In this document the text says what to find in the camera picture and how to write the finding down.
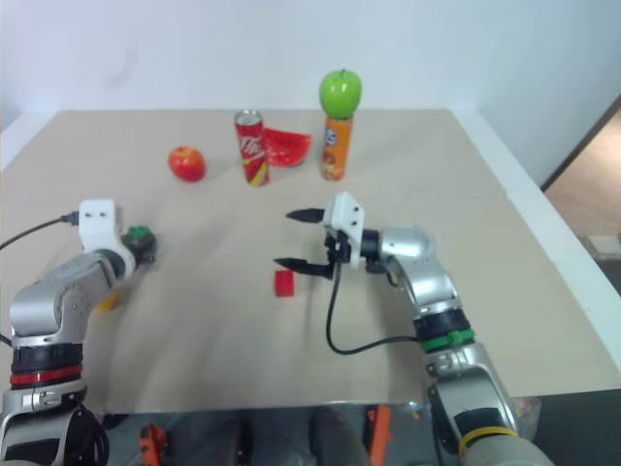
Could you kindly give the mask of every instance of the white wall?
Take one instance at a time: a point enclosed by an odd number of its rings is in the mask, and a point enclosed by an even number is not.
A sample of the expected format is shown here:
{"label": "white wall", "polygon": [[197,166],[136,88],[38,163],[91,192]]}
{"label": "white wall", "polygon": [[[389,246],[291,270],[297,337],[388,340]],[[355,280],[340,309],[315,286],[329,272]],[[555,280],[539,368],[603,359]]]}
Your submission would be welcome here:
{"label": "white wall", "polygon": [[4,113],[480,106],[541,182],[621,90],[615,0],[3,0]]}

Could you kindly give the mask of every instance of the watermelon slice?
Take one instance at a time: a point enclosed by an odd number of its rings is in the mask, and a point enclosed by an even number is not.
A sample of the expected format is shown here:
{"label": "watermelon slice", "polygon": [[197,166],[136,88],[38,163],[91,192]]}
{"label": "watermelon slice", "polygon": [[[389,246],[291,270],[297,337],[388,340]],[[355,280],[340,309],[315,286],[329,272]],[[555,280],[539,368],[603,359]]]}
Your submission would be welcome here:
{"label": "watermelon slice", "polygon": [[273,128],[263,130],[268,150],[268,163],[291,167],[304,161],[312,143],[312,135],[290,133]]}

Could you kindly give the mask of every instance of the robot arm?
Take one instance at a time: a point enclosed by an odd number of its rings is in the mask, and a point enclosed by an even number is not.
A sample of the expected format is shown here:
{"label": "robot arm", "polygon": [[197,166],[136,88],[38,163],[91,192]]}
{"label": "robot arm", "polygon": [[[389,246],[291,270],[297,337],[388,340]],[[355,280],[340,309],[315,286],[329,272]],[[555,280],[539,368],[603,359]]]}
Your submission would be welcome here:
{"label": "robot arm", "polygon": [[428,395],[436,430],[464,465],[552,466],[518,437],[516,416],[483,345],[474,339],[452,279],[436,257],[433,237],[422,228],[364,229],[364,210],[347,193],[325,210],[287,215],[321,222],[327,230],[328,264],[277,259],[296,272],[332,278],[336,262],[353,268],[364,258],[368,272],[385,273],[411,303],[416,337],[432,384]]}
{"label": "robot arm", "polygon": [[2,464],[106,464],[106,434],[83,405],[82,342],[88,317],[115,285],[149,263],[148,230],[121,238],[113,201],[80,208],[84,253],[20,291],[10,308],[14,328],[11,389],[3,396]]}

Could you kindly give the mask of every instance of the person's leg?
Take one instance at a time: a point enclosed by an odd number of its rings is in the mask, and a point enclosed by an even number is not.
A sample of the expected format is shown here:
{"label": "person's leg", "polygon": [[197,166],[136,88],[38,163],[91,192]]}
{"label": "person's leg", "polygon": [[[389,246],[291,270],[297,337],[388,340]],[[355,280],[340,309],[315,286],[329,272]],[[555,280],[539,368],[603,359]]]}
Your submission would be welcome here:
{"label": "person's leg", "polygon": [[330,408],[318,408],[310,418],[310,449],[318,466],[371,466],[362,439]]}

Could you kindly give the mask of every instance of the yellow ring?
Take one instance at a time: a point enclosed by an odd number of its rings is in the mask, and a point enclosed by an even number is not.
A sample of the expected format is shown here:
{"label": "yellow ring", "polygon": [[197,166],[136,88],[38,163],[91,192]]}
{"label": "yellow ring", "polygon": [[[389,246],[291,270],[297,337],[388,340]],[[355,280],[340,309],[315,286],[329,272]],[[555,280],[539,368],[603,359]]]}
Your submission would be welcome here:
{"label": "yellow ring", "polygon": [[462,455],[468,449],[467,445],[474,440],[476,437],[482,437],[484,435],[510,435],[511,437],[517,437],[517,434],[514,430],[507,429],[506,427],[500,426],[490,426],[490,427],[479,427],[478,429],[471,430],[467,433],[462,440],[459,441],[459,459],[462,459]]}

